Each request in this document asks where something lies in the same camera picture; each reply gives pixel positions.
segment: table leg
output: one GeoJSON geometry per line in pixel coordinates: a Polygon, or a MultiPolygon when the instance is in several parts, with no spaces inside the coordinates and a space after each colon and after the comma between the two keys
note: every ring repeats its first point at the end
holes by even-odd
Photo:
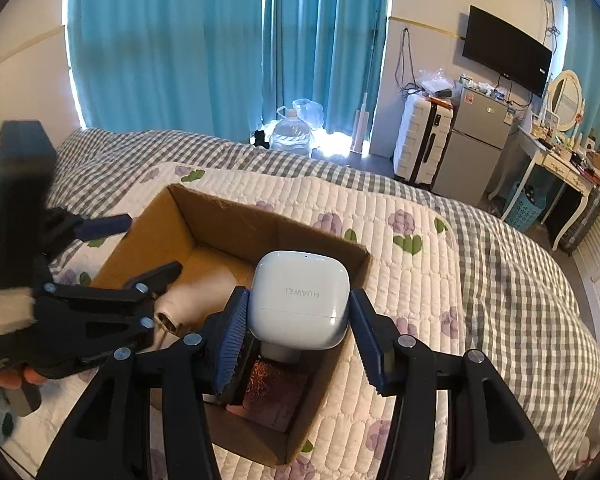
{"type": "Polygon", "coordinates": [[[509,149],[509,156],[507,157],[507,160],[505,160],[505,163],[502,167],[502,173],[500,174],[500,181],[498,182],[496,189],[494,189],[491,193],[489,193],[489,200],[493,200],[498,195],[500,190],[502,189],[502,185],[504,184],[504,181],[505,181],[507,175],[509,174],[511,161],[512,161],[513,156],[515,155],[515,151],[516,151],[515,148],[516,148],[516,146],[512,146],[509,149]]]}
{"type": "Polygon", "coordinates": [[[583,194],[582,199],[580,200],[580,205],[576,209],[576,212],[571,216],[571,218],[569,218],[569,221],[564,225],[562,230],[558,233],[558,236],[556,237],[554,246],[552,248],[553,251],[555,251],[558,248],[558,243],[560,242],[561,238],[564,236],[565,232],[567,232],[567,229],[569,229],[569,227],[571,227],[573,224],[575,224],[575,221],[584,212],[584,209],[587,207],[588,201],[589,201],[589,195],[583,194]]]}
{"type": "Polygon", "coordinates": [[[560,198],[562,197],[565,187],[567,187],[567,183],[563,182],[562,185],[560,186],[560,191],[558,191],[558,194],[555,196],[554,201],[551,202],[551,207],[549,209],[547,209],[546,213],[542,217],[542,221],[540,222],[540,225],[544,225],[544,223],[546,222],[546,219],[549,218],[549,215],[554,211],[555,205],[558,203],[558,200],[560,200],[560,198]]]}
{"type": "Polygon", "coordinates": [[[520,185],[518,186],[518,189],[516,190],[516,193],[513,196],[513,199],[509,203],[509,207],[507,207],[506,211],[500,217],[501,220],[505,220],[507,218],[507,216],[509,215],[509,213],[511,213],[513,206],[516,205],[516,200],[518,200],[518,197],[520,196],[520,193],[522,193],[522,190],[525,189],[526,181],[529,180],[529,177],[531,176],[531,172],[534,170],[535,165],[536,165],[536,158],[532,157],[531,162],[529,163],[528,168],[526,168],[525,174],[522,177],[522,180],[520,181],[520,185]]]}

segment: teal curtain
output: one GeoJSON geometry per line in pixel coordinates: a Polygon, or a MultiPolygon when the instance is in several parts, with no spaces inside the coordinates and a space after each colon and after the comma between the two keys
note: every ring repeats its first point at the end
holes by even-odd
{"type": "Polygon", "coordinates": [[[600,8],[592,0],[566,0],[566,4],[569,35],[564,69],[578,75],[587,100],[580,131],[586,137],[593,129],[600,148],[600,8]]]}
{"type": "MultiPolygon", "coordinates": [[[[263,119],[308,98],[324,107],[325,129],[351,133],[368,92],[378,100],[387,0],[266,0],[263,119]]],[[[371,128],[372,114],[368,122],[371,128]]]]}
{"type": "Polygon", "coordinates": [[[68,0],[87,126],[246,141],[262,114],[262,0],[68,0]]]}

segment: blue laundry basket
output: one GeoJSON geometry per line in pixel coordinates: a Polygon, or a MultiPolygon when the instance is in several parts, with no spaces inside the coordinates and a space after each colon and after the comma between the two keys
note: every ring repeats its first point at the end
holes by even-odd
{"type": "MultiPolygon", "coordinates": [[[[520,181],[516,182],[511,187],[509,197],[507,198],[507,203],[504,206],[505,211],[513,200],[513,196],[515,195],[519,185],[520,181]]],[[[534,187],[534,197],[536,199],[536,203],[532,204],[526,197],[523,190],[511,209],[511,212],[505,218],[505,222],[521,233],[529,229],[533,222],[535,222],[540,216],[540,213],[544,210],[546,205],[546,192],[544,190],[534,187]]]]}

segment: charging case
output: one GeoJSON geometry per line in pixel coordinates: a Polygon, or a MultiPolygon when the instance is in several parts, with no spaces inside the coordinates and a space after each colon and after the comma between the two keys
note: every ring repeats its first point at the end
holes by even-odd
{"type": "Polygon", "coordinates": [[[270,346],[333,348],[347,331],[348,300],[349,274],[338,260],[275,251],[260,260],[253,275],[249,330],[270,346]]]}

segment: checkered bedsheet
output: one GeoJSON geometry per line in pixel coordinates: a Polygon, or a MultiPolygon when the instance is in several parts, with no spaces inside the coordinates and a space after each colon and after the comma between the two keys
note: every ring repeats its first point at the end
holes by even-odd
{"type": "MultiPolygon", "coordinates": [[[[538,431],[562,476],[600,396],[600,354],[567,279],[549,254],[499,219],[383,176],[178,131],[76,131],[58,151],[50,204],[106,214],[160,162],[275,176],[317,176],[351,189],[413,200],[458,236],[464,348],[482,349],[538,431]]],[[[77,246],[57,262],[61,269],[77,246]]]]}

